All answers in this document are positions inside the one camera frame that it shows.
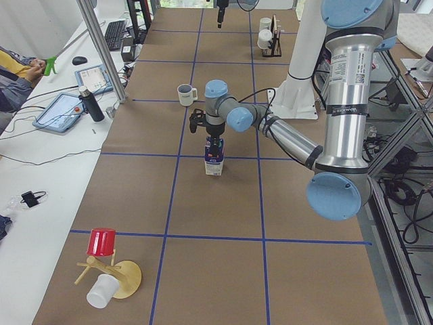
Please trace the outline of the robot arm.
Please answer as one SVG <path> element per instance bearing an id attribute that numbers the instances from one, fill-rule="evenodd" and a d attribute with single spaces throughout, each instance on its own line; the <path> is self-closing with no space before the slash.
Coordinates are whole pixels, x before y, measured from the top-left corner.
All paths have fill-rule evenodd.
<path id="1" fill-rule="evenodd" d="M 369 198 L 367 163 L 362 157 L 373 55 L 394 45 L 398 1 L 307 1 L 286 80 L 269 91 L 267 105 L 243 104 L 226 82 L 205 86 L 204 125 L 212 137 L 225 126 L 261 131 L 314 176 L 307 200 L 320 216 L 339 221 L 355 216 Z M 314 119 L 312 77 L 322 49 L 330 52 L 325 82 L 323 145 L 290 126 Z"/>

